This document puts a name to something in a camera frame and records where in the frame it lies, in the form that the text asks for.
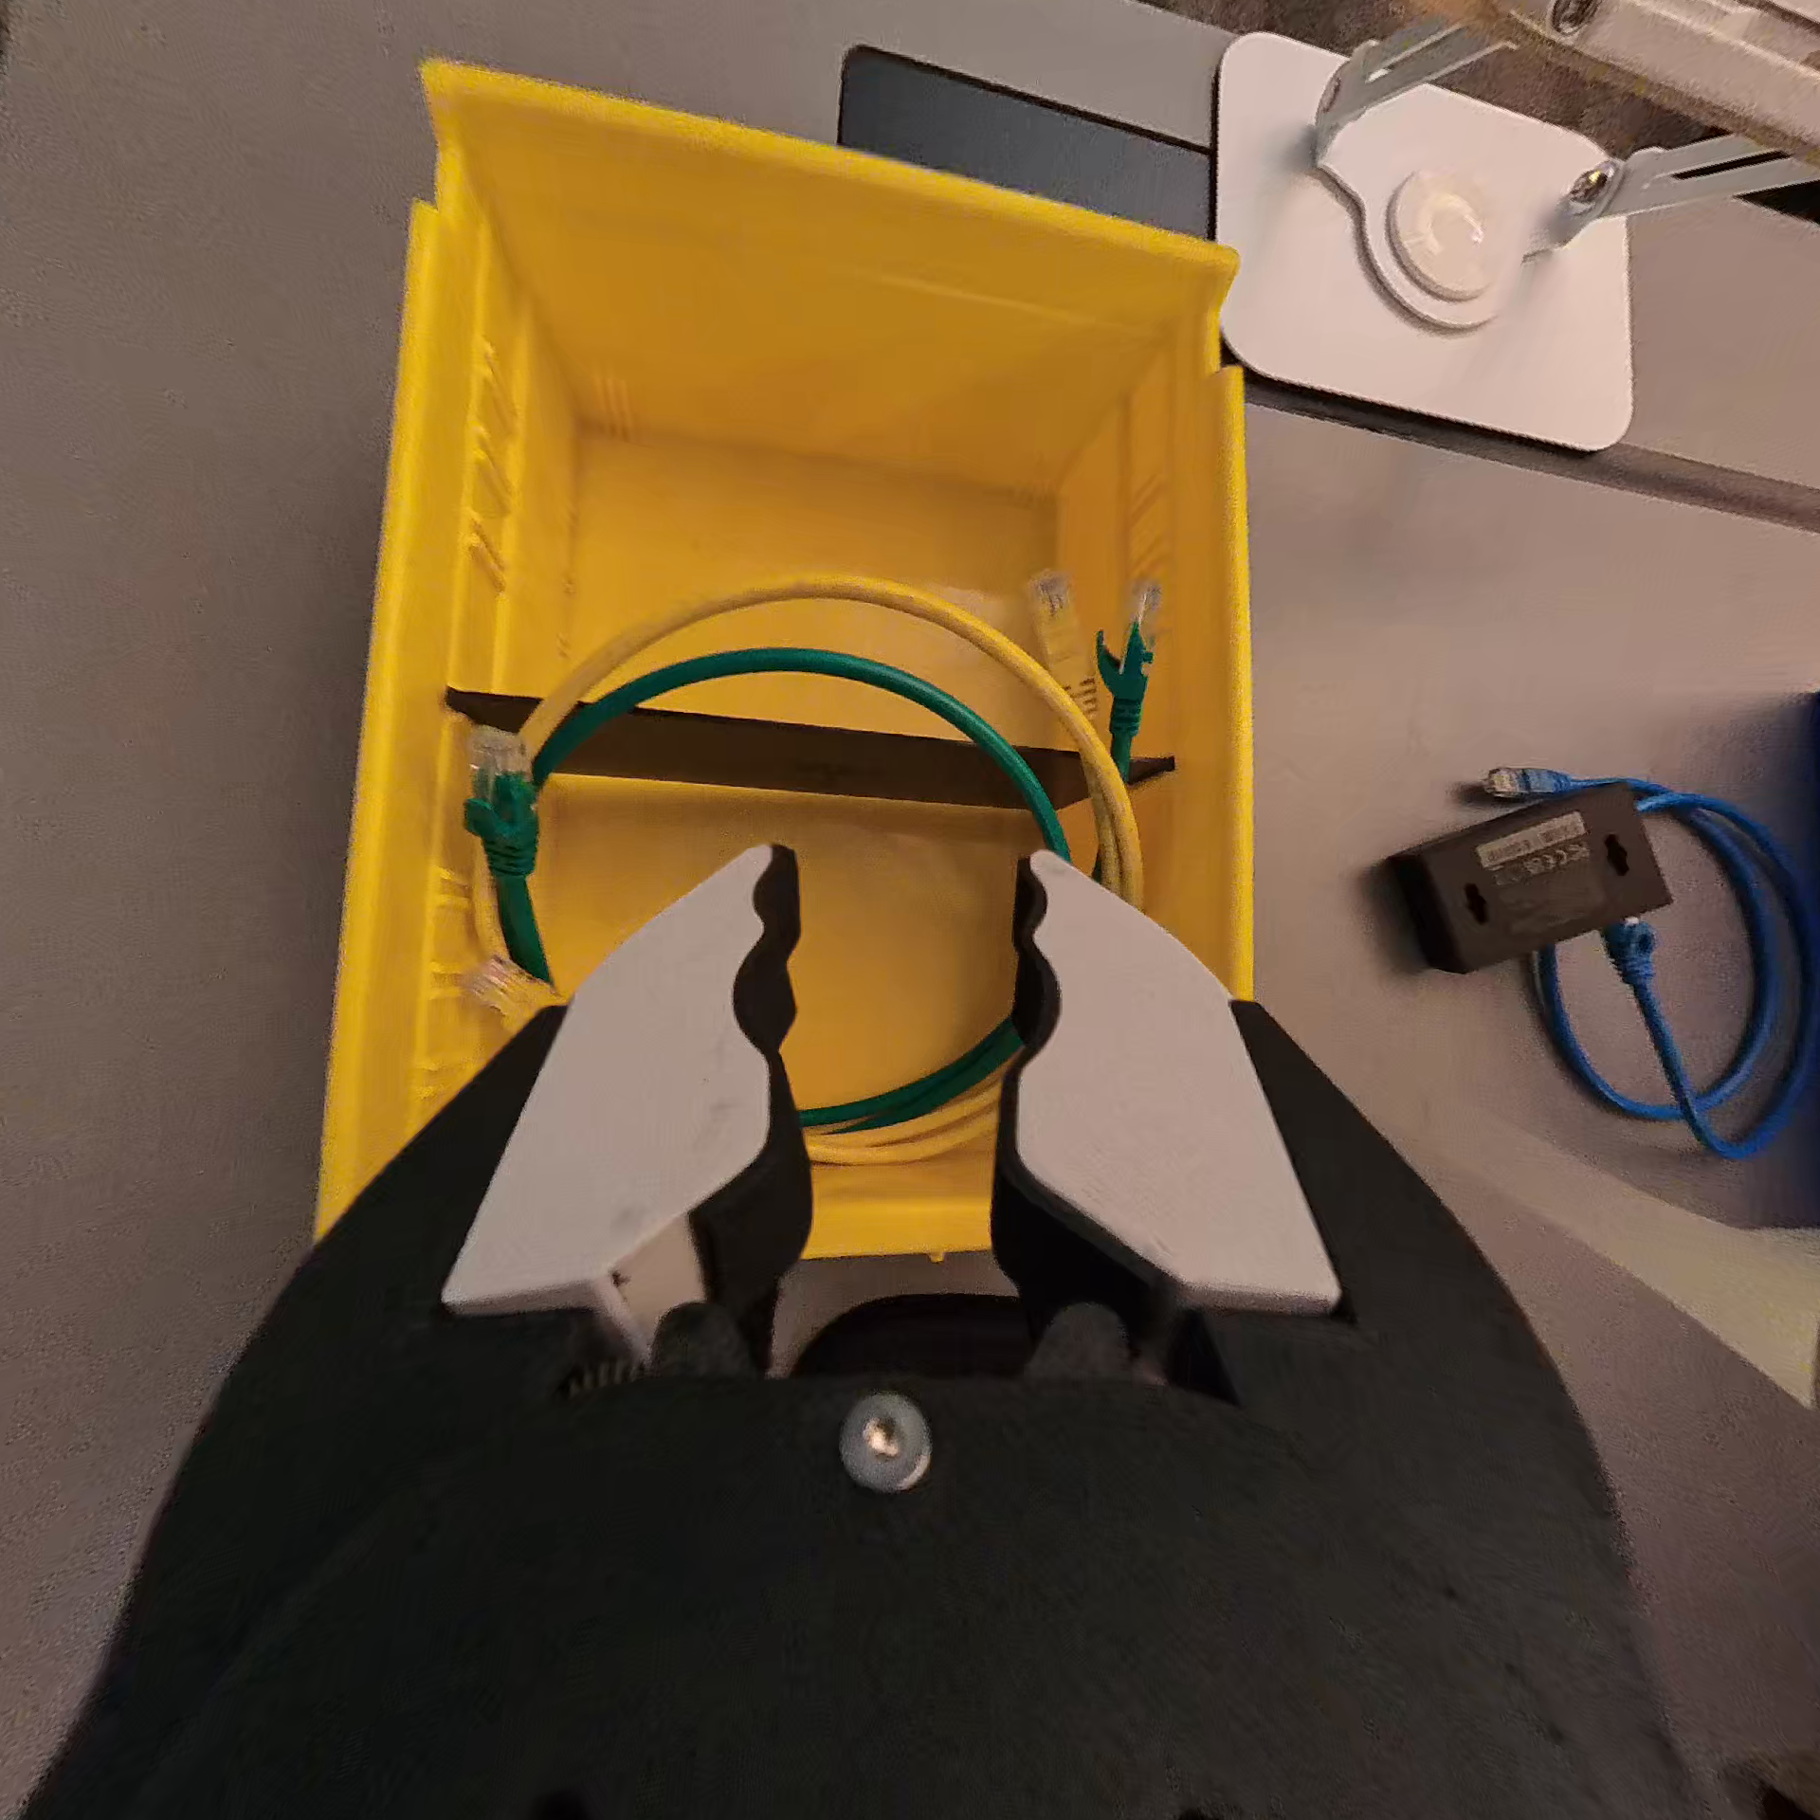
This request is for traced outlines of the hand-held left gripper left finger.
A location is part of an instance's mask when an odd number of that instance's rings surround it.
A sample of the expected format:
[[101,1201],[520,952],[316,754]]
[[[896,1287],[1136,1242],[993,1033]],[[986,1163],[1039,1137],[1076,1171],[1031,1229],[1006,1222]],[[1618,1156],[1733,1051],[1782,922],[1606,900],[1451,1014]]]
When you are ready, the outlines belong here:
[[770,1371],[813,1201],[782,1058],[798,939],[798,857],[756,844],[579,983],[444,1283],[447,1312],[583,1312],[640,1369],[675,1317],[718,1321],[756,1377]]

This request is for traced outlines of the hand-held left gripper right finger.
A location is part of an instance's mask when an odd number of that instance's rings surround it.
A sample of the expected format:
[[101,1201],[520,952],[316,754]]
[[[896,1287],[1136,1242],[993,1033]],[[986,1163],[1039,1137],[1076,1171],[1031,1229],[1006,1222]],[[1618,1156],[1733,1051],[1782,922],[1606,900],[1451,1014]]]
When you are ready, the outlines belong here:
[[1211,1318],[1329,1318],[1343,1290],[1240,1038],[1240,1004],[1053,852],[1018,864],[989,1251],[1031,1332],[1106,1309],[1132,1362],[1231,1387]]

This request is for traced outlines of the black bin divider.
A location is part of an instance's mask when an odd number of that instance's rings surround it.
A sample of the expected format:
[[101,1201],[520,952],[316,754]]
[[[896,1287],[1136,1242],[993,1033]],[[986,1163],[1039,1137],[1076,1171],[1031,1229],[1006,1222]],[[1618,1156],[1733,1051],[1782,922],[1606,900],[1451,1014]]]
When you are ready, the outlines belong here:
[[589,734],[558,760],[558,775],[949,807],[1027,805],[1015,780],[972,740],[682,709],[632,709]]

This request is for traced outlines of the white lamp base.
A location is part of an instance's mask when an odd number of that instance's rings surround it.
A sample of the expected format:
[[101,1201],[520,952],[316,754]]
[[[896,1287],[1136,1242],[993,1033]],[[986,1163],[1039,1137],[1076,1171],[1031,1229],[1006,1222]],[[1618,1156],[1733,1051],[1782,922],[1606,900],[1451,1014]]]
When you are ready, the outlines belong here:
[[[1631,424],[1628,220],[1816,181],[1816,3],[1405,3],[1348,55],[1227,44],[1212,236],[1249,375],[1566,453]],[[1446,91],[1497,52],[1718,135],[1606,153]]]

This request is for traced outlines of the black network switch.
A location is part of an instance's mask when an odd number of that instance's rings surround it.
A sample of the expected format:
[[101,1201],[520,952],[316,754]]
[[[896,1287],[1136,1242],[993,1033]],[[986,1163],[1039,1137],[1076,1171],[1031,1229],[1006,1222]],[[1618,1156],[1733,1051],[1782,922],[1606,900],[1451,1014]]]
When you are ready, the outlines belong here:
[[1427,970],[1472,975],[1671,903],[1637,796],[1578,785],[1384,860]]

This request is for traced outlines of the yellow plastic bin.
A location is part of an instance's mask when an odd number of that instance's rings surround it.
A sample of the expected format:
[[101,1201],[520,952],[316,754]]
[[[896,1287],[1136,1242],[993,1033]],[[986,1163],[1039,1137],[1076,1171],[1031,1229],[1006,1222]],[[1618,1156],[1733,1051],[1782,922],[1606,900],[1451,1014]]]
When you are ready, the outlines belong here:
[[[325,1096],[325,1235],[534,1007],[486,981],[471,719],[539,706],[677,608],[830,578],[1038,650],[1165,591],[1132,788],[1146,910],[1254,993],[1254,639],[1234,257],[946,173],[424,64]],[[1015,807],[551,777],[534,919],[561,991],[737,852],[790,844],[798,1104],[874,1099],[1009,1011]]]

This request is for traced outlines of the blue plastic bin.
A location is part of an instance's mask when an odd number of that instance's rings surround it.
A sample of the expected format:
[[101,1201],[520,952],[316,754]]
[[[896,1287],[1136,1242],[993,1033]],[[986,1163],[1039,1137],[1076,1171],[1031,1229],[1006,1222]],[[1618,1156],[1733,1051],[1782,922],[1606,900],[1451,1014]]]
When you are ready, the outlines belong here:
[[1765,711],[1745,754],[1740,814],[1749,823],[1756,936],[1745,939],[1745,1168],[1768,1189],[1762,1222],[1816,1222],[1816,692]]

